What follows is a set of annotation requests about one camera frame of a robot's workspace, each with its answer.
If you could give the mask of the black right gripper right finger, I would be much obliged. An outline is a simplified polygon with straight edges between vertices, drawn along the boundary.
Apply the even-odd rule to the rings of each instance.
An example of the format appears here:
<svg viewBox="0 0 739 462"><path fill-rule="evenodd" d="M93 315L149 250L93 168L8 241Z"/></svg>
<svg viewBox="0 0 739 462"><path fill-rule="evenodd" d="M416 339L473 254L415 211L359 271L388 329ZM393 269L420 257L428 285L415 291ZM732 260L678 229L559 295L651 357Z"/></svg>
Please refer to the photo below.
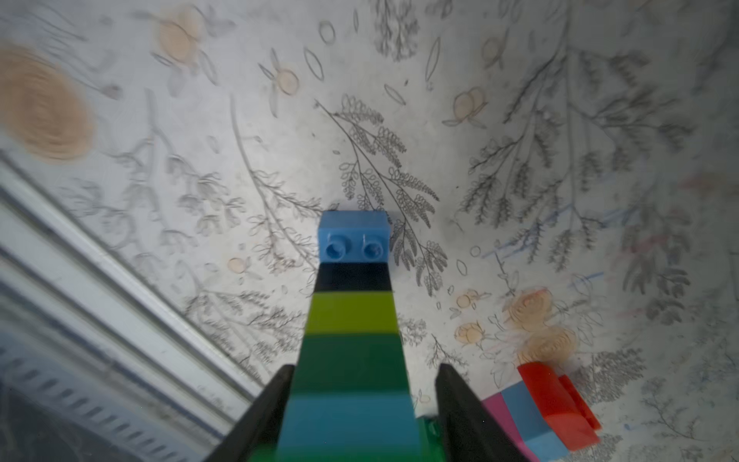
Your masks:
<svg viewBox="0 0 739 462"><path fill-rule="evenodd" d="M435 390L446 460L527 462L452 365L440 365Z"/></svg>

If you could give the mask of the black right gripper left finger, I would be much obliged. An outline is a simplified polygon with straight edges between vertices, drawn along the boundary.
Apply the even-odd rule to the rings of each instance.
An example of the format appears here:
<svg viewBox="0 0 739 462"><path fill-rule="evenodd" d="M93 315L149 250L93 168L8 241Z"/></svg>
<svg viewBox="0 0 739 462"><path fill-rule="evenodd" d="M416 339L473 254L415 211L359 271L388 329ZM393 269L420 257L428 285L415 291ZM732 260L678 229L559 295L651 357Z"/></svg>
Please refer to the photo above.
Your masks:
<svg viewBox="0 0 739 462"><path fill-rule="evenodd" d="M205 461L256 461L258 450L273 448L276 445L295 370L295 365L283 366L278 370Z"/></svg>

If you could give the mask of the small teal lego brick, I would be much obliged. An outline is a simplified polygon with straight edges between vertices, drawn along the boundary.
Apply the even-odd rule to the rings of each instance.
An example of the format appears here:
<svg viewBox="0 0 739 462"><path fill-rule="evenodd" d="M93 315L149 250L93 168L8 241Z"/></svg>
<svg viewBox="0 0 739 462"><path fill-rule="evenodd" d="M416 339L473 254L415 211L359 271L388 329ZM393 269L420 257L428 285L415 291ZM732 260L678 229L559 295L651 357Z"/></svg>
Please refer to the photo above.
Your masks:
<svg viewBox="0 0 739 462"><path fill-rule="evenodd" d="M288 400L281 452L419 452L421 436L408 394L297 395Z"/></svg>

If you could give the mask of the dark green lego brick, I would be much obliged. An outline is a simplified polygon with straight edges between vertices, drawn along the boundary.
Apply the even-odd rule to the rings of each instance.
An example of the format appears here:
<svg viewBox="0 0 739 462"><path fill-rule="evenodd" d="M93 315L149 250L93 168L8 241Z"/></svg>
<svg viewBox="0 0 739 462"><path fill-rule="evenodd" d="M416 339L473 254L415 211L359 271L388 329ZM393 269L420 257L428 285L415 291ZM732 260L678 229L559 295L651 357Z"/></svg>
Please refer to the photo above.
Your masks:
<svg viewBox="0 0 739 462"><path fill-rule="evenodd" d="M279 452L277 446L259 446L242 461L446 461L438 423L431 418L416 421L421 437L419 450L308 450Z"/></svg>
<svg viewBox="0 0 739 462"><path fill-rule="evenodd" d="M292 392L297 395L407 395L408 373L400 336L306 336L298 356Z"/></svg>

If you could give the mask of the red lego brick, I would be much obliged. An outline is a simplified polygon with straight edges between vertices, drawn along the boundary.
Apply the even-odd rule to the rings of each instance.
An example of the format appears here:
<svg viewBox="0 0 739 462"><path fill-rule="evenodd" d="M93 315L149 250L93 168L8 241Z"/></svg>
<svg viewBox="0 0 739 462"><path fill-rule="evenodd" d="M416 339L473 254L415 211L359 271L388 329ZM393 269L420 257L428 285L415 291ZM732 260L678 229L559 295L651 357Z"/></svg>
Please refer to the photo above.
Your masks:
<svg viewBox="0 0 739 462"><path fill-rule="evenodd" d="M569 452L600 444L602 426L567 375L541 362L523 364L518 371L545 423Z"/></svg>

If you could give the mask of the lime green lego brick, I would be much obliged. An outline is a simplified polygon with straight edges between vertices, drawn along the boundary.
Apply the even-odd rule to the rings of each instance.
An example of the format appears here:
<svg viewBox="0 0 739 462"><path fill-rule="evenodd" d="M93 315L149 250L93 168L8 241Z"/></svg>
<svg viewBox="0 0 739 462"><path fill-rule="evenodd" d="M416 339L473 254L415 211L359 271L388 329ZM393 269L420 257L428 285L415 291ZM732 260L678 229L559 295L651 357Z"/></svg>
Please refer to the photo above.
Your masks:
<svg viewBox="0 0 739 462"><path fill-rule="evenodd" d="M313 295L305 333L398 335L392 292L319 292Z"/></svg>

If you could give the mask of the small black lego piece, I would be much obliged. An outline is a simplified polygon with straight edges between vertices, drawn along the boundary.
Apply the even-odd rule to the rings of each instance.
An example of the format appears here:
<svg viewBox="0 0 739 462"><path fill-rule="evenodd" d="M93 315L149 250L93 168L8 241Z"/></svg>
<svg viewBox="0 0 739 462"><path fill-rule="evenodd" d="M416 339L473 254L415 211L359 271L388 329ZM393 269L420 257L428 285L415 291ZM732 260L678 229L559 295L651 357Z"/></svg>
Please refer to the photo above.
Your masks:
<svg viewBox="0 0 739 462"><path fill-rule="evenodd" d="M321 292L391 292L386 263L321 263L314 287Z"/></svg>

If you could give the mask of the magenta lego brick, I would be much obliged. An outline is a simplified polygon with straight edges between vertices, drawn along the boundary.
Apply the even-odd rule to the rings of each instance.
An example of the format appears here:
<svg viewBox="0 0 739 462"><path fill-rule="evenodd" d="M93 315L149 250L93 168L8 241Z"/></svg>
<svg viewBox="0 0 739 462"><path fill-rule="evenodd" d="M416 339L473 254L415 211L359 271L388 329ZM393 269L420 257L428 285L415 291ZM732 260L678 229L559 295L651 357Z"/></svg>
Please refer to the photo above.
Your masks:
<svg viewBox="0 0 739 462"><path fill-rule="evenodd" d="M502 393L485 398L482 404L523 456L530 462L539 462L537 456L527 448L525 441L521 437Z"/></svg>

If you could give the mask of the small light blue lego brick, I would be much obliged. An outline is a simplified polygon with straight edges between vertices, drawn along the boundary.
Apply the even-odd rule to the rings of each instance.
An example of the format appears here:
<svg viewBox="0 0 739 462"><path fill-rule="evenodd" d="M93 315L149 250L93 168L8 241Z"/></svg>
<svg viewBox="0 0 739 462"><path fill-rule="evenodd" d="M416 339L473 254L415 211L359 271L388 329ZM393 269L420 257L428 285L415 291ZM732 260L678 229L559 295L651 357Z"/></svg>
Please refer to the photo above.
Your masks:
<svg viewBox="0 0 739 462"><path fill-rule="evenodd" d="M530 461L557 461L569 455L570 451L544 420L525 383L504 389L502 398L518 431L519 447Z"/></svg>

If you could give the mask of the long light blue lego brick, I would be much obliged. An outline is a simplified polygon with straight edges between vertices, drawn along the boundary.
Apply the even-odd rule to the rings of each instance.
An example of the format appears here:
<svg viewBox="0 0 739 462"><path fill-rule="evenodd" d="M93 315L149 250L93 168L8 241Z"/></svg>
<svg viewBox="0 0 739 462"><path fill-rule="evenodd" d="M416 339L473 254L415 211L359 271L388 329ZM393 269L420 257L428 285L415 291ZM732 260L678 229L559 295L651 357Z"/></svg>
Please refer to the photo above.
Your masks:
<svg viewBox="0 0 739 462"><path fill-rule="evenodd" d="M388 263L391 227L383 211L326 211L318 229L323 263Z"/></svg>

